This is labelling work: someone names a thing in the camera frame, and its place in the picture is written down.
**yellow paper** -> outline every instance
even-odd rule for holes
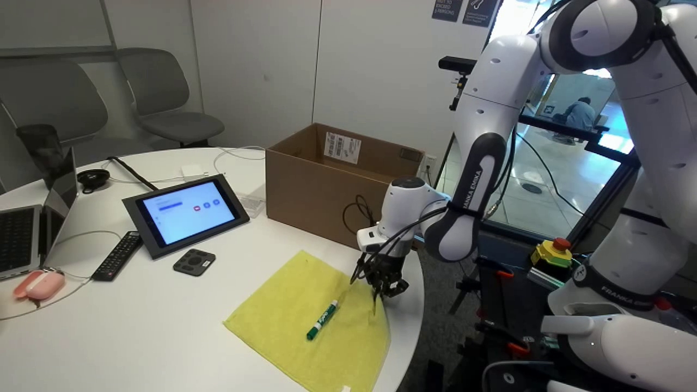
[[[337,311],[307,342],[334,298]],[[307,389],[372,389],[389,353],[389,321],[371,287],[309,253],[293,257],[224,321],[239,339]]]

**open cardboard box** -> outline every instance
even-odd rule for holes
[[[371,222],[354,204],[367,200],[380,220],[389,184],[417,176],[422,152],[367,135],[311,123],[267,152],[267,213],[272,220],[355,245]]]

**white label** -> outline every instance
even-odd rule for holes
[[[361,154],[361,139],[328,133],[324,156],[358,164],[359,154]]]

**black tablet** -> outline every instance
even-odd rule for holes
[[[151,257],[164,257],[248,222],[222,174],[125,198]]]

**gray chair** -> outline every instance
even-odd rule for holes
[[[59,140],[86,139],[110,114],[97,87],[70,58],[2,58],[0,101],[13,127],[50,123]]]
[[[190,84],[178,60],[155,48],[117,50],[117,63],[133,94],[137,122],[166,139],[180,146],[204,146],[210,137],[222,133],[222,122],[196,112],[180,111],[190,100]]]

